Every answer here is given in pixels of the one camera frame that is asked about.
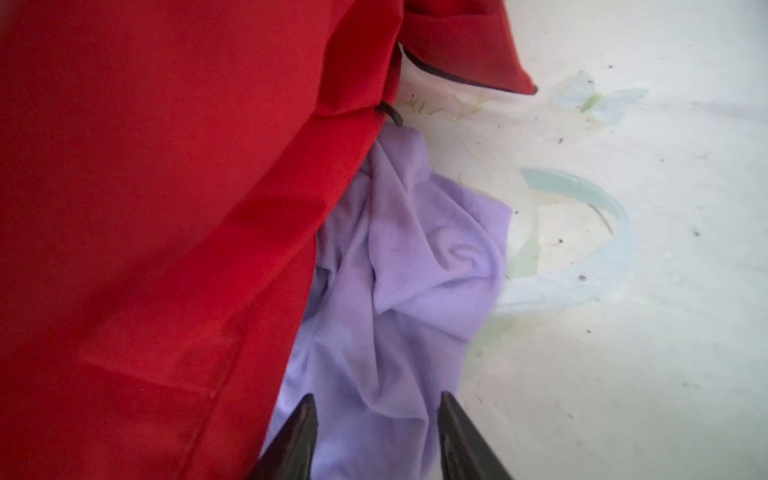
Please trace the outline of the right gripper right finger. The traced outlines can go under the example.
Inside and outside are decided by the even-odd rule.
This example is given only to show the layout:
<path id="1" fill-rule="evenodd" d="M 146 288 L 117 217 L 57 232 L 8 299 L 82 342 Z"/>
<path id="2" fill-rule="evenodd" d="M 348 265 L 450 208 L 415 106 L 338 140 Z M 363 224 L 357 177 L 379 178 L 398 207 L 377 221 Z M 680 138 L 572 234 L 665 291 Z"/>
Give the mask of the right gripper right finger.
<path id="1" fill-rule="evenodd" d="M 444 480 L 513 480 L 458 400 L 448 391 L 441 393 L 438 436 Z"/>

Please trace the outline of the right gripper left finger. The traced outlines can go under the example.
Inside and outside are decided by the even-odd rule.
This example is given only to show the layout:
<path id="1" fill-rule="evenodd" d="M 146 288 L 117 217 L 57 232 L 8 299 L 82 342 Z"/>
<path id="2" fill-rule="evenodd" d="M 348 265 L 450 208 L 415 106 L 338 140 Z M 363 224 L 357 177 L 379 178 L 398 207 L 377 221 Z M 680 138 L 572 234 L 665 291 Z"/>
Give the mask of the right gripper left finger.
<path id="1" fill-rule="evenodd" d="M 247 475 L 247 479 L 309 480 L 317 430 L 315 399 L 312 394 L 306 394 Z"/>

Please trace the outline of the purple cloth with print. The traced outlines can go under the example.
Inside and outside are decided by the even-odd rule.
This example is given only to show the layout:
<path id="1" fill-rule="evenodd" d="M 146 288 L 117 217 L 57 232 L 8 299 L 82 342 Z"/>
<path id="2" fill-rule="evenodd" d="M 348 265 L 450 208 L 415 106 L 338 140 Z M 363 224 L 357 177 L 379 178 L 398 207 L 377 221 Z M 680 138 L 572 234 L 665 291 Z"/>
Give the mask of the purple cloth with print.
<path id="1" fill-rule="evenodd" d="M 443 392 L 506 273 L 511 209 L 435 174 L 416 130 L 386 124 L 317 235 L 315 274 L 269 434 L 305 395 L 315 479 L 422 479 Z"/>

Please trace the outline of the red cloth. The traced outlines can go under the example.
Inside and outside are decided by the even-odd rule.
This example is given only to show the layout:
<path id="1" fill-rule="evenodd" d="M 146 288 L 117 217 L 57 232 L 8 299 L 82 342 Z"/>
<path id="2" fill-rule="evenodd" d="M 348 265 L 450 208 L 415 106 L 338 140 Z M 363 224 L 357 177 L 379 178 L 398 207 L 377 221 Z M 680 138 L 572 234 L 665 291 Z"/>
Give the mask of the red cloth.
<path id="1" fill-rule="evenodd" d="M 531 95 L 500 1 L 5 1 L 1 475 L 244 479 L 401 59 Z"/>

